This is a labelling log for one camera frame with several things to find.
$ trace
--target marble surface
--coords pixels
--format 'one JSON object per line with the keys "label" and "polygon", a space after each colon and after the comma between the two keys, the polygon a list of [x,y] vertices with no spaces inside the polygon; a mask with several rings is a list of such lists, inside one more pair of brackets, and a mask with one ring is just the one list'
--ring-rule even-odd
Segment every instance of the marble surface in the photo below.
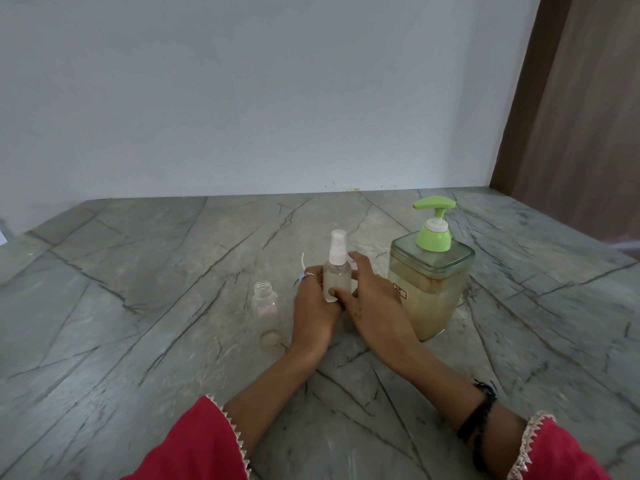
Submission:
{"label": "marble surface", "polygon": [[[428,194],[458,201],[452,232],[477,255],[450,327],[426,346],[517,412],[552,412],[610,475],[631,478],[640,266],[487,189],[89,201],[0,246],[0,477],[130,473],[199,395],[224,403],[276,359],[257,345],[254,282],[272,282],[290,317],[300,255],[322,263],[334,228],[386,273]],[[260,479],[479,477],[352,331],[252,464]]]}

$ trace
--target spray bottle cap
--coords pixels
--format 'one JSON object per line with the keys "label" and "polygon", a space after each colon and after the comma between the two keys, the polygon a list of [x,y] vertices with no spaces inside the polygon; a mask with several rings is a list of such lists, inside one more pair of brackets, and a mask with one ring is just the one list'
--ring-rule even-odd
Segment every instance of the spray bottle cap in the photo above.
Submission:
{"label": "spray bottle cap", "polygon": [[435,209],[435,217],[428,219],[418,233],[415,243],[425,251],[443,253],[451,249],[449,224],[443,219],[446,209],[453,209],[456,202],[450,198],[434,195],[413,203],[413,208]]}
{"label": "spray bottle cap", "polygon": [[341,229],[331,231],[329,262],[335,266],[347,262],[347,233]]}

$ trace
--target wooden door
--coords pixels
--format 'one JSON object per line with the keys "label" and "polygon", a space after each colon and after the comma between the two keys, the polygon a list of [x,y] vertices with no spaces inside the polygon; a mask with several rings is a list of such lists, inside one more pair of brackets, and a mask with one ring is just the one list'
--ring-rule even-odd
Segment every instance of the wooden door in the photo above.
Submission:
{"label": "wooden door", "polygon": [[[534,35],[529,59],[532,46],[540,46]],[[572,0],[557,51],[549,55],[537,108],[535,101],[516,107],[527,96],[535,99],[531,84],[518,86],[492,187],[637,258],[640,0]],[[521,82],[526,70],[525,60]]]}

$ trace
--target black bracelet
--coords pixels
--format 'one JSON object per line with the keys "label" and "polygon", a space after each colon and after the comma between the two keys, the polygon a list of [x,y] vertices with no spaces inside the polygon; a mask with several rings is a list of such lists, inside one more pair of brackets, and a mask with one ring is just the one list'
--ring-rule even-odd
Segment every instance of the black bracelet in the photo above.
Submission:
{"label": "black bracelet", "polygon": [[487,422],[489,421],[489,412],[497,399],[497,395],[495,390],[489,386],[489,384],[485,384],[484,382],[476,381],[474,386],[484,393],[484,400],[471,414],[469,414],[469,417],[464,421],[464,423],[462,423],[462,426],[460,426],[460,429],[458,430],[457,437],[466,443],[477,428],[478,433],[474,439],[473,462],[476,469],[483,472],[486,470],[486,465],[481,453],[484,440],[484,430],[486,429]]}

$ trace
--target red bordered label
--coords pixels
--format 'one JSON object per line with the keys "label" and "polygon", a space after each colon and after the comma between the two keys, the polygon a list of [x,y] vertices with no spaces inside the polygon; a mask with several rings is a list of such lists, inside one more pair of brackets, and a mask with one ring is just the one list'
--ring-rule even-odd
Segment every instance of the red bordered label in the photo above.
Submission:
{"label": "red bordered label", "polygon": [[396,291],[398,291],[398,293],[400,293],[400,298],[406,299],[406,291],[403,290],[402,288],[400,288],[400,286],[396,285],[395,283],[393,283],[393,286],[396,289]]}

